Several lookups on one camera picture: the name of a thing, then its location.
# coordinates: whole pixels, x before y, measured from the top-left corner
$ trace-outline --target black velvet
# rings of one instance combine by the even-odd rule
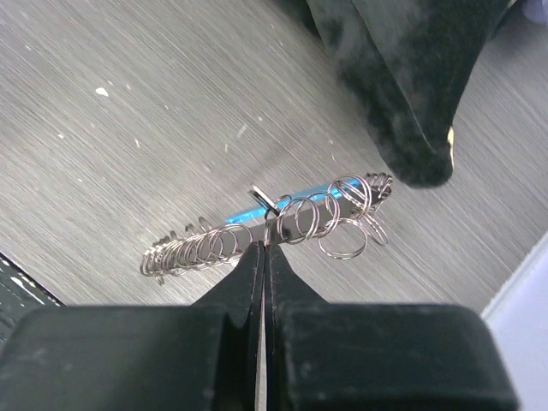
[[[275,1],[319,33],[394,175],[446,183],[456,108],[509,0]]]

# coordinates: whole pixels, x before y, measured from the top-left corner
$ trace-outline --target black object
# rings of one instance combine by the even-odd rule
[[[275,0],[319,36],[394,175],[446,183],[457,106],[509,0]]]
[[[503,12],[503,15],[498,20],[498,24],[495,26],[491,38],[494,39],[498,36],[503,27],[508,26],[509,24],[517,21],[523,16],[521,12],[523,9],[523,4],[526,0],[512,0],[509,4],[510,6]]]
[[[54,295],[0,253],[0,350],[24,315],[36,308],[61,305]]]
[[[517,409],[472,311],[329,304],[261,242],[190,307],[27,315],[0,361],[0,409],[255,409],[261,319],[270,411]]]

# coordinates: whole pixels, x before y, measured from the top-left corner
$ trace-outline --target metal ring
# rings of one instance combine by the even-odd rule
[[[352,184],[346,182],[345,180],[356,180],[359,183],[360,188],[354,187]],[[328,188],[328,192],[331,192],[333,188],[336,188],[341,196],[350,201],[354,205],[360,208],[361,215],[365,214],[372,204],[372,191],[371,186],[367,180],[356,174],[344,174],[336,178]]]
[[[276,217],[278,217],[280,215],[280,207],[278,206],[279,203],[281,203],[282,201],[284,200],[287,200],[287,201],[291,201],[291,196],[288,195],[288,194],[285,194],[283,195],[282,197],[279,197],[277,198],[275,201],[274,201],[274,209],[276,210],[275,212],[275,215]],[[268,215],[271,213],[271,212],[274,212],[272,209],[270,208],[267,208],[266,209],[266,212],[265,212],[265,220],[268,220]]]
[[[211,236],[211,239],[210,239],[210,242],[209,242],[209,245],[210,245],[210,250],[211,252],[213,253],[213,255],[222,260],[223,261],[223,264],[224,263],[229,263],[229,262],[232,262],[234,261],[235,259],[239,259],[241,254],[243,253],[243,251],[240,249],[240,244],[238,242],[238,237],[233,233],[233,231],[235,229],[244,229],[248,234],[249,234],[249,243],[253,242],[253,233],[251,232],[251,230],[246,226],[246,225],[243,225],[243,224],[227,224],[227,225],[224,225],[221,229],[217,229],[215,231],[215,234],[213,234]],[[234,246],[232,248],[232,252],[226,256],[223,256],[223,255],[217,255],[215,253],[215,251],[213,250],[214,248],[214,245],[215,243],[217,242],[217,240],[220,240],[220,241],[223,241],[221,236],[224,234],[224,233],[229,233],[230,235],[232,235],[233,239],[234,239]]]
[[[375,235],[373,235],[371,230],[366,227],[366,230],[369,233],[369,237],[371,237],[373,241],[379,244],[379,246],[386,246],[388,244],[388,236],[386,235],[386,231],[384,231],[383,226],[375,218],[373,218],[373,216],[370,216],[369,214],[363,216],[362,219],[367,223],[369,227],[371,227],[372,231],[375,233]]]
[[[325,223],[325,226],[322,229],[319,229],[319,232],[316,233],[316,238],[323,238],[328,235],[337,227],[339,221],[341,220],[341,205],[339,204],[335,196],[331,194],[329,190],[328,192],[324,193],[324,195],[325,208],[331,214],[331,220]]]
[[[322,244],[322,241],[321,241],[322,239],[318,238],[319,248],[324,252],[324,254],[326,254],[329,257],[332,257],[333,259],[353,259],[354,257],[357,257],[358,255],[363,253],[364,250],[367,248],[367,231],[365,227],[360,223],[360,220],[354,220],[352,218],[343,217],[339,220],[339,225],[340,224],[351,224],[351,225],[354,225],[355,227],[358,227],[361,233],[363,234],[363,238],[364,238],[363,244],[352,252],[340,253],[338,251],[327,250]]]
[[[310,228],[308,229],[306,234],[303,233],[301,228],[299,227],[299,220],[298,220],[299,211],[302,208],[302,204],[304,203],[308,203],[311,206],[312,215],[313,215],[312,222],[310,223]],[[293,241],[288,241],[286,238],[283,237],[283,220],[286,218],[289,210],[293,208],[295,204],[298,205],[297,210],[295,212],[295,223],[302,237]],[[310,200],[307,197],[292,199],[291,201],[288,202],[288,204],[285,205],[285,207],[280,211],[280,215],[277,217],[277,233],[280,235],[282,240],[286,241],[288,244],[293,244],[293,245],[299,244],[300,242],[303,242],[307,240],[308,238],[311,238],[314,235],[314,233],[318,230],[318,225],[319,225],[318,206],[316,205],[316,203],[314,203],[312,200]]]

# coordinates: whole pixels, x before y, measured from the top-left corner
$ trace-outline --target brushed metal surface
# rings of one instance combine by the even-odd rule
[[[192,302],[227,269],[160,288],[138,275],[152,241],[247,208],[251,182],[386,170],[319,44],[267,0],[4,0],[0,56],[0,248],[66,303]],[[548,32],[507,27],[458,110],[451,182],[394,186],[387,248],[286,247],[295,271],[332,301],[483,308],[548,229],[546,67]]]

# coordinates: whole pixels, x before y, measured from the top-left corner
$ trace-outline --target white speck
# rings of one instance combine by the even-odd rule
[[[99,96],[105,96],[105,97],[109,97],[109,93],[104,90],[102,87],[98,88],[97,90],[95,90],[95,92],[99,95]]]
[[[36,284],[34,284],[31,280],[29,280],[29,279],[26,278],[26,277],[21,277],[21,278],[23,279],[23,281],[24,281],[25,283],[27,283],[27,284],[30,285],[31,287],[36,288]]]
[[[239,139],[240,137],[242,137],[243,134],[246,132],[246,130],[247,130],[247,124],[244,123],[244,124],[241,126],[240,130],[238,131],[238,134],[236,134],[236,138]]]
[[[37,302],[39,302],[40,304],[44,304],[44,302],[42,300],[40,300],[36,295],[34,295],[32,292],[30,292],[27,288],[25,288],[25,284],[23,284],[23,282],[17,278],[17,277],[11,277],[11,281],[13,281],[14,283],[16,283],[19,287],[21,287],[27,294],[29,294],[34,300],[36,300]]]

